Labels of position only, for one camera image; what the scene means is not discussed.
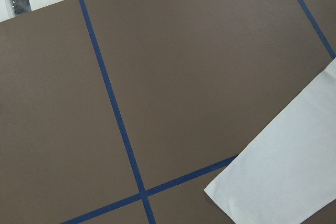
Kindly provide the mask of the white printed t-shirt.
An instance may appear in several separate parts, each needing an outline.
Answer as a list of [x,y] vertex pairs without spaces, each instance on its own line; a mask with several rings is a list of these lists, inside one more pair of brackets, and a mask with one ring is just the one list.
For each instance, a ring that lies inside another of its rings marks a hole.
[[302,223],[335,200],[335,62],[205,188],[235,223]]

